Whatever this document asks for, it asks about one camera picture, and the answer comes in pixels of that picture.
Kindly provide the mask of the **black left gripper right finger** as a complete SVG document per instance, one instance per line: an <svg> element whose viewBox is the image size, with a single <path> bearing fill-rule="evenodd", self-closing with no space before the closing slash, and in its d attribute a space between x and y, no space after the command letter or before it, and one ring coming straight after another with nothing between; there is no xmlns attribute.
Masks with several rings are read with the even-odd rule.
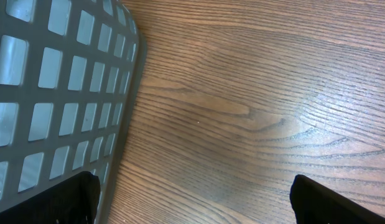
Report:
<svg viewBox="0 0 385 224"><path fill-rule="evenodd" d="M295 176L289 198L297 224L385 224L384 217L304 175Z"/></svg>

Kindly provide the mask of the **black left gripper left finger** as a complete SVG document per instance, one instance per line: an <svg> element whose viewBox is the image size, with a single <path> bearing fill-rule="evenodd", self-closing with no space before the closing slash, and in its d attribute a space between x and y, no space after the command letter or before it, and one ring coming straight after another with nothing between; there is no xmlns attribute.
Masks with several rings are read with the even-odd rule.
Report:
<svg viewBox="0 0 385 224"><path fill-rule="evenodd" d="M100 180L83 171L0 213L0 224L94 223Z"/></svg>

